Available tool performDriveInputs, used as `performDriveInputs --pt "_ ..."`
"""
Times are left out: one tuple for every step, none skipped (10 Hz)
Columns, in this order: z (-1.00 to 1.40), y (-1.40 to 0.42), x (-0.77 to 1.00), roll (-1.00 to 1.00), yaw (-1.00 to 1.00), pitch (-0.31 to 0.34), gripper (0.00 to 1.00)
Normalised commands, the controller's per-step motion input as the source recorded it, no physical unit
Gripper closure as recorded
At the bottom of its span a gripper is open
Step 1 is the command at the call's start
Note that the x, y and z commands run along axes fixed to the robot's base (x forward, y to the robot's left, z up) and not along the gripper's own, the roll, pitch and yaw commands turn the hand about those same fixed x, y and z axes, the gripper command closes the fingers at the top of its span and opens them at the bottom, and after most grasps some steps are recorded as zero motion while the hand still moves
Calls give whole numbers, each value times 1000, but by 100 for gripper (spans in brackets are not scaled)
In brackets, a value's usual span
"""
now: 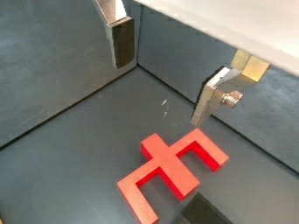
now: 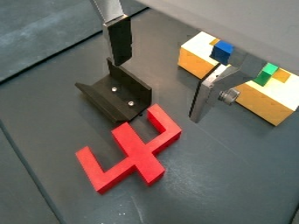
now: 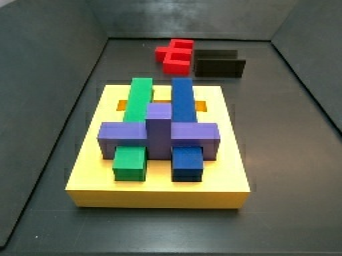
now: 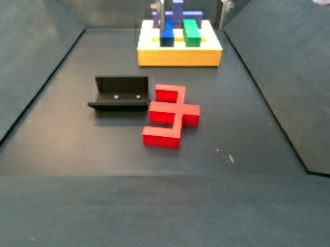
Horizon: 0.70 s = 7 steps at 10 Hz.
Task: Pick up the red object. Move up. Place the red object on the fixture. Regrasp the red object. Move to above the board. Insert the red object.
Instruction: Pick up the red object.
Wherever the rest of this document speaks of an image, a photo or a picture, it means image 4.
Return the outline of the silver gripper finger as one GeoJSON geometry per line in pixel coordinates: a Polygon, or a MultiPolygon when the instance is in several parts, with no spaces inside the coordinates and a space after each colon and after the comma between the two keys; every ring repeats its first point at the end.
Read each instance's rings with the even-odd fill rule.
{"type": "Polygon", "coordinates": [[[151,9],[157,13],[159,29],[163,31],[166,29],[166,0],[155,0],[151,9]]]}

